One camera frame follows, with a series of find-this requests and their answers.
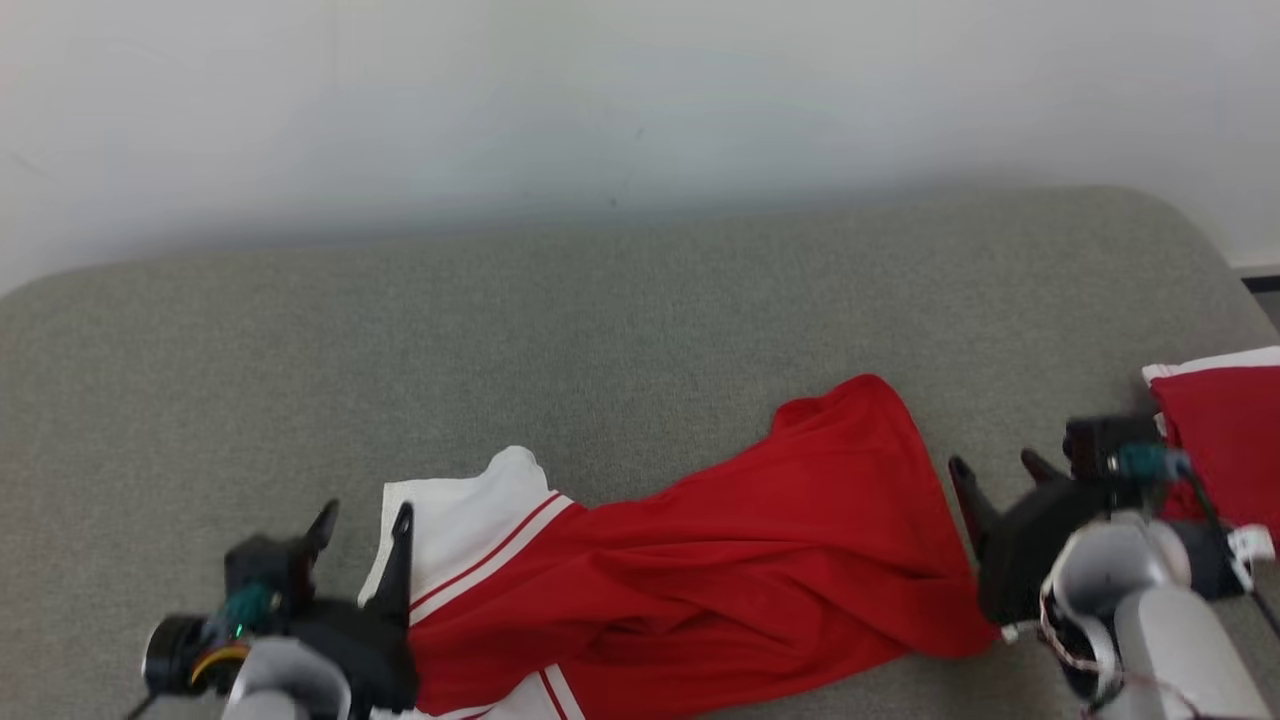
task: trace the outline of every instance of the folded red cloth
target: folded red cloth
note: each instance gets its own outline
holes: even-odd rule
[[[1190,455],[1222,518],[1261,523],[1280,537],[1280,366],[1156,378],[1151,392],[1169,443]],[[1175,486],[1164,516],[1203,518],[1187,483]]]
[[[410,629],[422,711],[480,715],[540,674],[549,716],[609,719],[777,698],[993,637],[924,443],[873,375],[783,405],[764,441],[650,498],[570,505]]]

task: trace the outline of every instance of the wall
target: wall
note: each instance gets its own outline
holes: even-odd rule
[[[0,0],[0,292],[101,260],[1120,183],[1280,263],[1274,0]]]

